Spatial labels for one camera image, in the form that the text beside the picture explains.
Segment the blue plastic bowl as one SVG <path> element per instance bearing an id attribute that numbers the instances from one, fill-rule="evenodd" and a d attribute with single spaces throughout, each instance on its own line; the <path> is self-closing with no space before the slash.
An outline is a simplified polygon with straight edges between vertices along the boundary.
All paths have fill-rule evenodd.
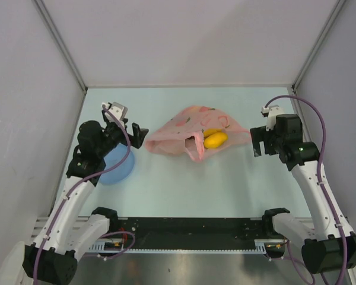
<path id="1" fill-rule="evenodd" d="M 104 162 L 106 164 L 105 170 L 111 168 L 112 166 L 118 164 L 125 154 L 127 153 L 127 146 L 123 144 L 119 144 L 116 148 L 114 148 L 111 152 L 109 152 L 104 157 Z M 99 182 L 102 185 L 114 185 L 126 179 L 133 171 L 135 166 L 135 156 L 132 151 L 130 151 L 126 160 L 119 165 L 114 170 L 104 173 L 100 176 Z"/>

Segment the yellow fake mango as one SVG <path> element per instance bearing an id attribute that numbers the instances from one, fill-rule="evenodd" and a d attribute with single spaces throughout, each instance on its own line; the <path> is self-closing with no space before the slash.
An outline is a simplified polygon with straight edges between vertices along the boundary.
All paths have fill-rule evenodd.
<path id="1" fill-rule="evenodd" d="M 228 136 L 226 133 L 216 132 L 205 138 L 204 147 L 207 149 L 218 148 L 227 140 L 228 140 Z"/>

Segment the pink plastic bag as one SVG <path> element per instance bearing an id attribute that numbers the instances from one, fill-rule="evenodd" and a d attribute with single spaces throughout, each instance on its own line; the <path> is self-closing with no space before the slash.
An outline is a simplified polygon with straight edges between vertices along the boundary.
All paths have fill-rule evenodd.
<path id="1" fill-rule="evenodd" d="M 203 132 L 207 129 L 222 129 L 228 140 L 218 148 L 205 148 Z M 250 132 L 222 110 L 192 105 L 151 134 L 144 146 L 154 154 L 186 153 L 191 160 L 201 162 L 228 147 L 246 145 L 251 140 Z"/>

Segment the yellow fake pear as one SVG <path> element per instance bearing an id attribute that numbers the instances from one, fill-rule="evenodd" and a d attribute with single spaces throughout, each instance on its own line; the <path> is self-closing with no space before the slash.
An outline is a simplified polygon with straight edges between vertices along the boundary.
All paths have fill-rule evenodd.
<path id="1" fill-rule="evenodd" d="M 218 132 L 221 132 L 222 129 L 207 129 L 203 132 L 204 138 L 207 138 L 213 134 L 216 134 Z"/>

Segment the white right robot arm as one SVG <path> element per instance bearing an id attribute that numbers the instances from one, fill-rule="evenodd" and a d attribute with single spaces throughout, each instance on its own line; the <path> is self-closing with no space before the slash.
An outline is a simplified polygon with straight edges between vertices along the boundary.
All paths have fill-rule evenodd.
<path id="1" fill-rule="evenodd" d="M 286 208 L 266 210 L 262 232 L 268 238 L 282 235 L 301 249 L 312 274 L 356 266 L 356 234 L 338 207 L 327 183 L 315 143 L 303 140 L 297 115 L 278 115 L 273 128 L 250 130 L 254 155 L 278 155 L 297 181 L 309 208 L 313 227 L 307 227 Z"/>

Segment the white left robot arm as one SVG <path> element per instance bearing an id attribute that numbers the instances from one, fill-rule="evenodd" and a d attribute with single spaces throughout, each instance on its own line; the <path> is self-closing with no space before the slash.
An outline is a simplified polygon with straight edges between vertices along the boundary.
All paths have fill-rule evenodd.
<path id="1" fill-rule="evenodd" d="M 100 176 L 109 171 L 104 158 L 119 144 L 126 146 L 126 154 L 142 146 L 149 130 L 133 123 L 129 135 L 125 124 L 115 120 L 103 128 L 97 121 L 87 121 L 79 127 L 63 192 L 41 232 L 25 247 L 23 269 L 35 284 L 69 284 L 78 262 L 97 239 L 119 235 L 123 242 L 135 243 L 134 234 L 121 228 L 117 212 L 109 208 L 96 208 L 78 231 L 72 230 Z"/>

